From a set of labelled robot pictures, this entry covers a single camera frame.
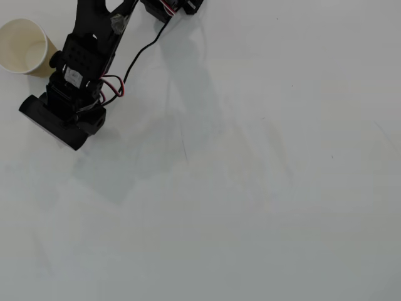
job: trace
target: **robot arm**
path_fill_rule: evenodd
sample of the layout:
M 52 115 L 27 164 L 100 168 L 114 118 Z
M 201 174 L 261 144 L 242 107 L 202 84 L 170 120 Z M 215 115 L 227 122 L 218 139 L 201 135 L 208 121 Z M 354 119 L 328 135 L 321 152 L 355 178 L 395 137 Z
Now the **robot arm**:
M 159 0 L 141 0 L 147 11 L 163 22 L 171 17 Z M 171 0 L 194 14 L 203 0 Z M 99 102 L 102 76 L 110 69 L 115 52 L 138 0 L 124 0 L 113 12 L 105 0 L 78 0 L 75 27 L 68 35 L 63 51 L 50 65 L 46 93 L 31 95 L 19 111 L 59 140 L 78 150 L 105 123 L 106 109 Z

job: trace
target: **paper cup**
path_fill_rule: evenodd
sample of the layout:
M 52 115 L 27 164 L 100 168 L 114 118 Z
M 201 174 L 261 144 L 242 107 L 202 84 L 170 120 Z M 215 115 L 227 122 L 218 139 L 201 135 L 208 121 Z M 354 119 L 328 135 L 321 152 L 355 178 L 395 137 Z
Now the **paper cup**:
M 0 28 L 0 65 L 7 71 L 49 77 L 49 62 L 57 49 L 42 27 L 28 19 L 15 19 Z

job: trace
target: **cup rim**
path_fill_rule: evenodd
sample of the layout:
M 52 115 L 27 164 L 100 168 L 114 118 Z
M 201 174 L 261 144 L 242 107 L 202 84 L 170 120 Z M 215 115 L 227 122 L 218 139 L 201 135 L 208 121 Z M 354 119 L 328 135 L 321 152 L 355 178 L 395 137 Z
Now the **cup rim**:
M 6 70 L 6 71 L 8 71 L 8 72 L 11 72 L 11 73 L 13 73 L 13 74 L 30 74 L 30 73 L 34 72 L 35 70 L 37 70 L 37 69 L 43 64 L 44 60 L 46 59 L 46 57 L 47 57 L 47 55 L 48 55 L 48 51 L 49 51 L 48 36 L 47 36 L 46 33 L 44 32 L 42 26 L 40 26 L 37 22 L 35 22 L 35 21 L 31 20 L 31 19 L 27 19 L 27 18 L 12 19 L 12 20 L 8 21 L 7 23 L 3 24 L 3 25 L 0 27 L 0 31 L 1 31 L 6 25 L 8 25 L 9 23 L 15 22 L 15 21 L 18 21 L 18 20 L 27 20 L 27 21 L 30 21 L 30 22 L 32 22 L 33 24 L 35 24 L 35 25 L 41 30 L 41 32 L 42 32 L 42 34 L 43 34 L 43 37 L 44 37 L 44 40 L 45 40 L 45 43 L 46 43 L 46 46 L 45 46 L 46 48 L 45 48 L 43 57 L 42 57 L 40 63 L 38 63 L 34 68 L 32 68 L 32 69 L 30 69 L 30 70 L 27 70 L 27 71 L 15 72 L 15 71 L 8 70 L 8 69 L 7 69 L 6 67 L 4 67 L 2 64 L 0 64 L 0 66 L 1 66 L 1 68 L 3 68 L 4 70 Z

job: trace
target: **white table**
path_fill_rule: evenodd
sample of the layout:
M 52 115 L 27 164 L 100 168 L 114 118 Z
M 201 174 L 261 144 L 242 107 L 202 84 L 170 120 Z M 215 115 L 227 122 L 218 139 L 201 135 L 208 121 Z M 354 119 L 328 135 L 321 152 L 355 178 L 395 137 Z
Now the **white table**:
M 75 11 L 3 0 L 0 20 L 60 49 Z M 0 299 L 400 300 L 400 13 L 205 0 L 78 152 L 18 112 L 48 80 L 1 70 Z M 110 73 L 160 27 L 139 4 Z

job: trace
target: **red wire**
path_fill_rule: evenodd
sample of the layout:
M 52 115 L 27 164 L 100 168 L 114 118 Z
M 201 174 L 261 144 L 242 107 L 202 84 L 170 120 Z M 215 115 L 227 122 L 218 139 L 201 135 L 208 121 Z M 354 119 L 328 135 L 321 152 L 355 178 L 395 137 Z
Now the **red wire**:
M 160 2 L 163 3 L 163 5 L 164 5 L 166 8 L 168 8 L 169 10 L 171 10 L 171 12 L 172 12 L 173 14 L 176 13 L 175 10 L 172 9 L 172 7 L 171 7 L 167 2 L 165 2 L 164 0 L 160 0 Z
M 116 75 L 105 75 L 103 77 L 115 77 L 115 78 L 117 78 L 120 81 L 120 84 L 121 84 L 122 96 L 125 95 L 125 84 L 124 84 L 124 81 L 121 79 L 121 77 L 118 77 Z
M 106 101 L 106 95 L 103 93 L 103 91 L 100 91 L 100 95 L 102 96 L 103 101 L 100 103 L 105 103 Z
M 110 89 L 113 90 L 114 94 L 117 95 L 118 97 L 123 97 L 125 95 L 124 82 L 120 77 L 118 77 L 116 75 L 105 75 L 104 77 L 115 77 L 115 78 L 118 78 L 120 80 L 120 83 L 121 83 L 121 91 L 122 91 L 121 93 L 119 91 L 117 91 L 117 89 L 111 83 L 109 83 L 108 81 L 106 81 L 103 78 L 102 78 L 102 80 L 106 85 L 108 85 L 110 87 Z

